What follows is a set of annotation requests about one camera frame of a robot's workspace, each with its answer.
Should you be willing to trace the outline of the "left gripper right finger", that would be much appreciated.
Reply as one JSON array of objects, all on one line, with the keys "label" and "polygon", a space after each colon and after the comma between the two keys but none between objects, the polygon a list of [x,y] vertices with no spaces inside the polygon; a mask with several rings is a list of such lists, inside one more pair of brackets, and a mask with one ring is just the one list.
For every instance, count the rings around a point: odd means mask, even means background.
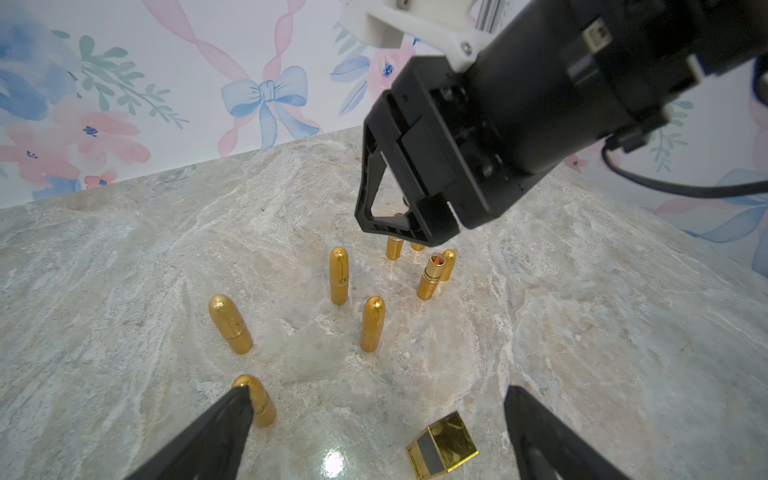
[{"label": "left gripper right finger", "polygon": [[522,479],[628,479],[524,388],[508,388],[504,412]]}]

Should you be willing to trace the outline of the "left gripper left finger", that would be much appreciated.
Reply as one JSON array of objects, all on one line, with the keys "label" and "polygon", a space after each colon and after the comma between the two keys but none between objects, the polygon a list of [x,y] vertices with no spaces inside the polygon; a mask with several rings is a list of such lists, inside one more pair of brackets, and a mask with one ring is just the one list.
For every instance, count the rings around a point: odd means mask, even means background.
[{"label": "left gripper left finger", "polygon": [[234,479],[253,418],[249,388],[234,387],[129,477]]}]

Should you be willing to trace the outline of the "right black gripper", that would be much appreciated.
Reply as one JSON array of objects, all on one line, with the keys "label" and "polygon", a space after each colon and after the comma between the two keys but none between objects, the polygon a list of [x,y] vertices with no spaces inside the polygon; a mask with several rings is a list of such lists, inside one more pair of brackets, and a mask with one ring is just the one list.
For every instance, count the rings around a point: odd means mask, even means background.
[{"label": "right black gripper", "polygon": [[439,246],[587,146],[645,146],[672,101],[745,62],[765,100],[763,1],[532,1],[466,71],[414,57],[381,94],[364,122],[355,219]]}]

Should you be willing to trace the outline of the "gold lipstick base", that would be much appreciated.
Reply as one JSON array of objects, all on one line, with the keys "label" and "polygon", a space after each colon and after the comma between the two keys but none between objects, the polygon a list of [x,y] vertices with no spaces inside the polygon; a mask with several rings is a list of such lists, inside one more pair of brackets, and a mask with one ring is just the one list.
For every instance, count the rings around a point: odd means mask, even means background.
[{"label": "gold lipstick base", "polygon": [[430,255],[417,288],[417,296],[421,300],[430,300],[433,297],[441,281],[445,265],[446,259],[442,253]]}]

